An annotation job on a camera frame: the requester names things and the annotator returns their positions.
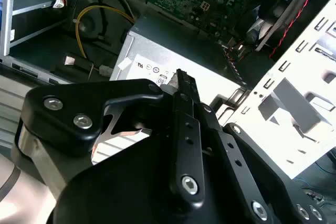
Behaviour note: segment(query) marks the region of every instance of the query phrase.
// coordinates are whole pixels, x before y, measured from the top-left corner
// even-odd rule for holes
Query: metal sheet
[[[237,122],[291,178],[335,146],[336,110],[319,110],[333,126],[333,131],[330,134],[324,132],[314,142],[298,133],[292,126],[291,118],[288,119],[290,125],[276,125],[265,121],[258,106],[284,78],[303,97],[313,93],[333,105],[336,104],[333,86],[325,81],[328,76],[336,74],[336,35],[333,29],[335,13],[336,0],[329,0],[297,40],[261,78],[251,95],[230,119],[231,122]],[[316,48],[326,49],[328,54],[321,53]]]
[[[31,87],[0,76],[0,145],[11,148],[24,97]]]
[[[150,63],[136,62],[139,57]],[[131,74],[138,63],[144,71]],[[148,15],[141,17],[128,33],[110,80],[150,78],[156,72],[160,74],[162,67],[163,75],[169,72],[165,75],[168,82],[171,73],[180,68],[196,79],[201,101],[210,104],[217,96],[228,99],[240,88],[225,66],[223,51],[217,51],[216,45],[171,20]]]

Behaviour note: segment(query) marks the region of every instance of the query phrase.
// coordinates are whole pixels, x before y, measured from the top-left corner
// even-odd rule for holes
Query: hole
[[[289,65],[290,65],[290,62],[285,61],[285,62],[281,65],[281,67],[279,68],[279,71],[280,71],[280,72],[284,72],[284,71],[288,68]]]
[[[268,79],[268,81],[266,82],[266,84],[264,85],[265,89],[268,89],[269,87],[272,86],[272,84],[274,83],[274,81],[272,79]]]
[[[185,123],[185,126],[187,126],[187,128],[189,128],[189,129],[192,129],[193,127],[191,126],[191,124],[189,124],[189,123]]]
[[[54,79],[52,79],[52,78],[49,78],[49,83],[50,83],[50,84],[53,84],[53,85],[58,85],[58,84],[59,84],[58,81],[56,81],[56,80],[54,80]]]
[[[38,77],[38,74],[37,74],[37,73],[35,73],[35,72],[33,72],[33,71],[29,70],[29,69],[23,68],[23,67],[21,67],[21,66],[15,64],[15,63],[12,63],[12,68],[14,68],[14,69],[16,69],[16,70],[18,70],[18,71],[20,71],[20,72],[23,72],[23,73],[25,73],[25,74],[28,74],[28,75],[30,75],[30,76],[33,76],[33,77],[35,77],[35,78]]]
[[[235,163],[238,165],[238,166],[243,166],[242,163],[239,161],[239,160],[235,160]]]
[[[181,97],[184,101],[188,101],[188,97],[185,94],[181,93]]]
[[[187,141],[187,143],[189,144],[194,144],[194,142],[192,141],[192,139],[190,137],[186,137],[185,140]]]

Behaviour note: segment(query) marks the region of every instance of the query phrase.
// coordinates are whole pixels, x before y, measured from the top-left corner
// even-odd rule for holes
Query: metal slot
[[[316,25],[316,27],[314,27],[314,29],[316,31],[320,31],[322,29],[322,27],[329,21],[328,19],[324,20],[325,17],[323,17],[320,22]]]
[[[274,81],[272,79],[268,79],[268,81],[265,83],[264,88],[269,89],[273,85]]]
[[[281,67],[279,68],[279,71],[280,71],[280,72],[284,72],[284,71],[288,68],[289,65],[290,65],[290,62],[285,61],[285,62],[281,65]]]
[[[332,25],[328,28],[327,34],[336,38],[336,22],[332,23]]]
[[[304,48],[308,45],[308,42],[305,43],[305,40],[295,49],[296,52],[302,52]]]
[[[247,111],[249,111],[250,107],[245,107],[242,111],[242,114],[246,114]]]
[[[23,72],[23,73],[25,73],[25,74],[28,74],[28,75],[30,75],[30,76],[33,76],[33,77],[35,77],[35,78],[38,77],[38,74],[37,74],[37,73],[35,73],[35,72],[33,72],[33,71],[29,70],[29,69],[23,68],[23,67],[21,67],[21,66],[19,66],[19,65],[17,65],[17,64],[12,63],[12,68],[14,68],[14,69],[16,69],[16,70],[18,70],[18,71],[20,71],[20,72]]]
[[[48,82],[49,82],[50,84],[53,84],[53,85],[59,85],[59,82],[56,81],[56,80],[54,80],[54,79],[52,79],[52,78],[49,78]]]

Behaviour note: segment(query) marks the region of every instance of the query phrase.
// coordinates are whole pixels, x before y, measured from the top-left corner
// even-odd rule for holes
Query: hex bolt
[[[57,98],[47,98],[43,104],[44,107],[50,110],[60,110],[63,108],[63,103]]]
[[[260,218],[260,220],[267,220],[267,212],[265,208],[257,201],[252,202],[253,212]]]
[[[322,218],[322,214],[320,212],[317,211],[317,209],[313,206],[309,206],[311,212],[313,213],[313,215],[315,215],[316,218],[318,218],[318,220],[323,220]]]
[[[208,105],[203,104],[203,108],[205,109],[206,112],[211,112],[211,108]]]
[[[241,133],[240,128],[238,128],[238,127],[235,126],[235,125],[232,127],[232,129],[233,129],[236,133],[238,133],[238,134]]]
[[[296,207],[298,208],[298,212],[299,214],[304,217],[306,220],[309,220],[309,214],[307,213],[307,211],[301,207],[301,205],[296,204]]]
[[[75,126],[87,130],[92,126],[92,120],[90,117],[84,114],[76,115],[73,119]]]
[[[182,177],[182,186],[191,195],[195,195],[198,191],[196,181],[190,176]]]

